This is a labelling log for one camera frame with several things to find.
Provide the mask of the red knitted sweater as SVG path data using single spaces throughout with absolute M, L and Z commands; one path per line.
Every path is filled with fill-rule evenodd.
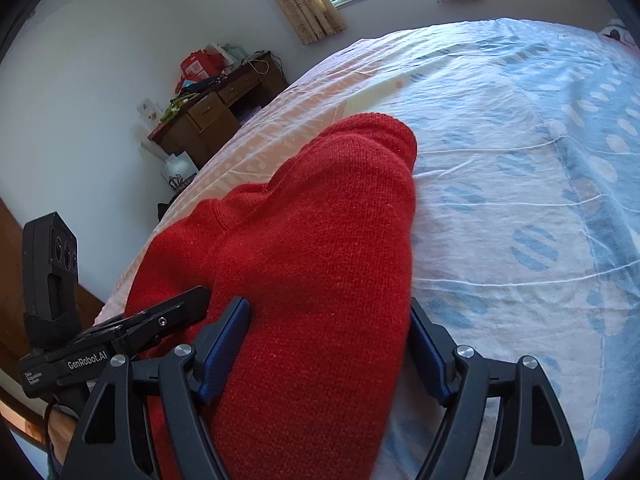
M 250 328 L 205 420 L 235 479 L 367 479 L 410 318 L 416 137 L 400 120 L 336 122 L 266 183 L 202 200 L 153 238 L 126 315 L 195 286 Z

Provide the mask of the white box on desk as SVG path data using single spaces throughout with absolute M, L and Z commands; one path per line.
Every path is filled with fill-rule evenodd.
M 164 112 L 150 99 L 145 98 L 137 105 L 142 122 L 150 129 L 155 129 L 160 124 Z

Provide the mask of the grey patterned pillow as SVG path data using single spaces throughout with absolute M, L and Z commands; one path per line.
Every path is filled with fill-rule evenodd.
M 621 44 L 626 44 L 627 47 L 637 47 L 634 37 L 631 35 L 628 27 L 619 18 L 613 18 L 609 21 L 608 24 L 605 25 L 605 28 L 600 31 L 600 34 L 618 41 Z

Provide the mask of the brown wooden desk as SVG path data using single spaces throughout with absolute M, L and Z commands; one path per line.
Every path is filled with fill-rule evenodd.
M 265 108 L 287 86 L 280 58 L 258 51 L 190 96 L 148 139 L 167 155 L 188 154 L 202 168 L 231 141 L 250 113 Z

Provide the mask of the green items on desk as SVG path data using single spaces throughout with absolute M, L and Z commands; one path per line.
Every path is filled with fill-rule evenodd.
M 172 118 L 176 117 L 180 110 L 183 107 L 187 106 L 194 100 L 197 100 L 201 97 L 198 92 L 188 92 L 180 94 L 180 96 L 176 96 L 175 98 L 169 101 L 168 107 L 164 111 L 164 114 L 160 118 L 160 122 L 166 124 L 166 122 L 170 122 Z

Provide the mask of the pink and blue dotted bedspread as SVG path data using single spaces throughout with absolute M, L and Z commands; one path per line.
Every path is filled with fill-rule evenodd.
M 637 52 L 508 18 L 360 40 L 235 133 L 164 223 L 362 112 L 418 142 L 413 295 L 483 356 L 537 358 L 585 476 L 605 478 L 639 434 Z

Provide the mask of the black bag on floor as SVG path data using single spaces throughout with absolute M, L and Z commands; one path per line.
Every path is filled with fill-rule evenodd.
M 167 214 L 167 211 L 175 203 L 176 200 L 178 200 L 178 195 L 172 196 L 171 199 L 168 200 L 167 203 L 158 203 L 156 205 L 157 221 L 162 221 L 163 220 L 163 216 L 165 214 Z

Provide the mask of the red gift bag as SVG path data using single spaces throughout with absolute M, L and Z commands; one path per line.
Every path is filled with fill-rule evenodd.
M 226 67 L 226 60 L 218 52 L 197 50 L 191 52 L 181 63 L 184 78 L 202 81 L 219 76 Z

